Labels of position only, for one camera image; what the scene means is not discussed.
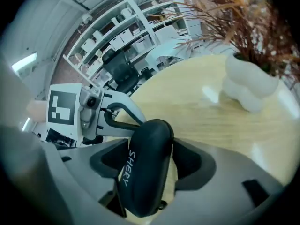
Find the round table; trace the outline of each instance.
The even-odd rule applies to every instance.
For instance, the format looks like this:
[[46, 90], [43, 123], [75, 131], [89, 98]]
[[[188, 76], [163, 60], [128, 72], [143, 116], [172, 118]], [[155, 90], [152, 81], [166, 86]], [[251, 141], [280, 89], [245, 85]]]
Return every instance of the round table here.
[[[280, 81], [261, 112], [245, 111], [222, 92], [225, 61], [224, 55], [209, 55], [176, 63], [131, 98], [147, 120], [169, 122], [175, 137], [240, 152], [282, 184], [289, 183], [300, 158], [300, 108], [294, 96]], [[117, 121], [135, 123], [124, 111]], [[176, 180], [173, 162], [169, 171], [166, 187]]]

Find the office chair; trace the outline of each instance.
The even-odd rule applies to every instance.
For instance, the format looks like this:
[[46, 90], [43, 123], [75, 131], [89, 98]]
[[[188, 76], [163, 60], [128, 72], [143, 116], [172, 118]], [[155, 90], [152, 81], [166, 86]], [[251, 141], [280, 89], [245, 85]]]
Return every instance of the office chair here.
[[139, 82], [138, 72], [133, 68], [122, 50], [108, 50], [102, 57], [103, 67], [117, 83], [118, 92], [134, 92]]

